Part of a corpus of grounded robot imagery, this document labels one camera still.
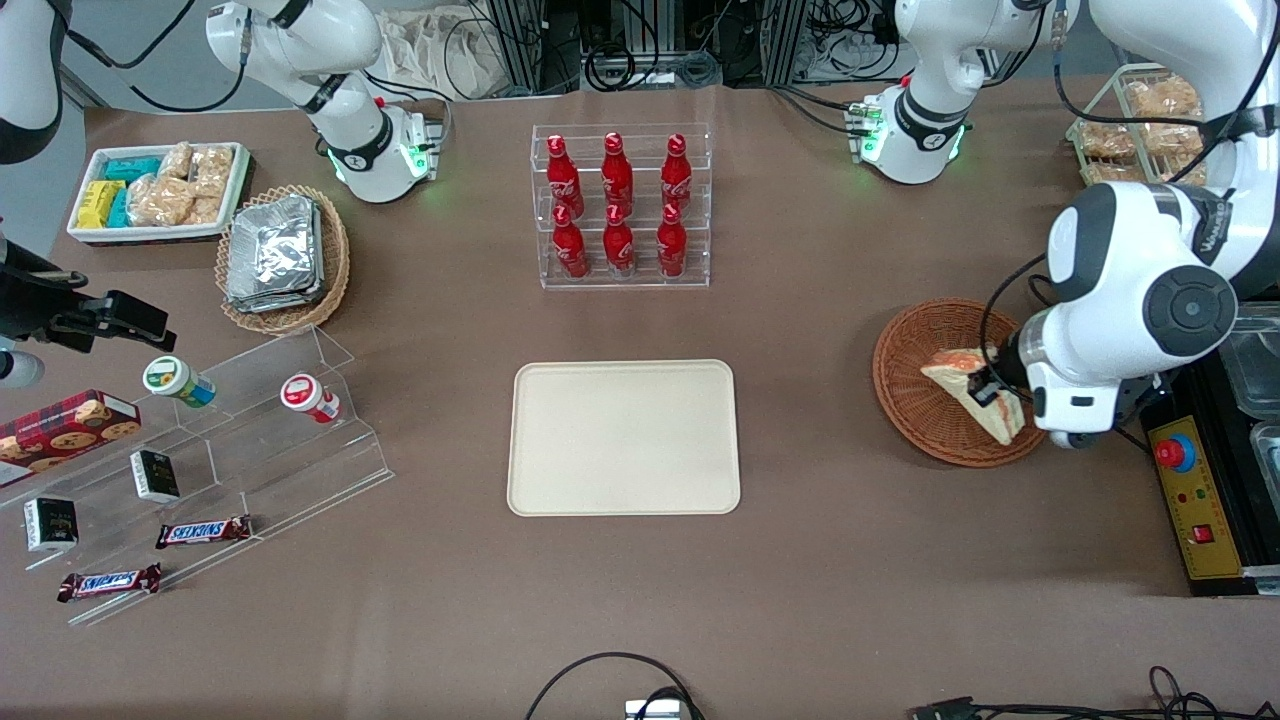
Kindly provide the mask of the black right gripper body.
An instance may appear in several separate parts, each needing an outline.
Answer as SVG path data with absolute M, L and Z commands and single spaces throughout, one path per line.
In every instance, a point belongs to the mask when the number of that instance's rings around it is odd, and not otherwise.
M 9 240 L 1 242 L 1 334 L 15 342 L 45 342 L 45 323 L 58 313 L 84 310 L 93 299 L 87 278 L 63 273 L 45 258 Z

